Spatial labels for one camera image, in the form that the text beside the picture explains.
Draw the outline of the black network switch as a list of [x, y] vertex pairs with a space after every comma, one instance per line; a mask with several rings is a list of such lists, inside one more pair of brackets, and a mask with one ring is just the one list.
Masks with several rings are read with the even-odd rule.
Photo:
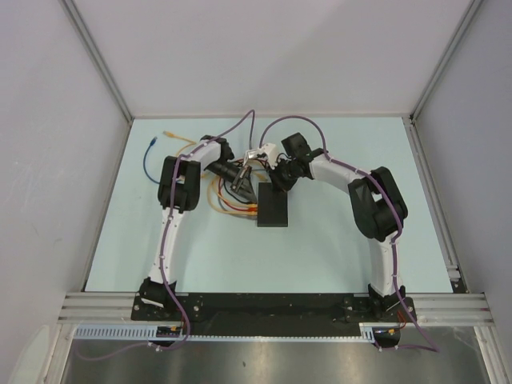
[[288, 194], [276, 190], [271, 182], [258, 184], [257, 227], [288, 227]]

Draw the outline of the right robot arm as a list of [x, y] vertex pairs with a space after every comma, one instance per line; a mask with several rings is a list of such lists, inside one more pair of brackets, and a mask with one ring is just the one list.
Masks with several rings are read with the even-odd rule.
[[299, 134], [282, 140], [285, 150], [267, 156], [268, 173], [277, 190], [288, 192], [300, 178], [324, 182], [348, 194], [356, 227], [370, 243], [369, 311], [387, 321], [405, 299], [398, 261], [398, 239], [408, 209], [390, 170], [360, 170], [331, 157], [323, 148], [312, 150]]

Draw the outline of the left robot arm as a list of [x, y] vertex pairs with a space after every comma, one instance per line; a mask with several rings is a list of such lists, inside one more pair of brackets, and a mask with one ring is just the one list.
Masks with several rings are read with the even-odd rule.
[[248, 201], [246, 206], [232, 209], [233, 214], [247, 217], [256, 214], [257, 200], [250, 172], [242, 171], [233, 160], [234, 153], [226, 139], [206, 135], [188, 154], [167, 156], [163, 161], [157, 192], [162, 228], [155, 259], [138, 291], [142, 304], [149, 305], [150, 312], [161, 320], [171, 318], [177, 309], [173, 297], [178, 279], [174, 251], [180, 226], [199, 203], [202, 173], [206, 170], [233, 182], [235, 190]]

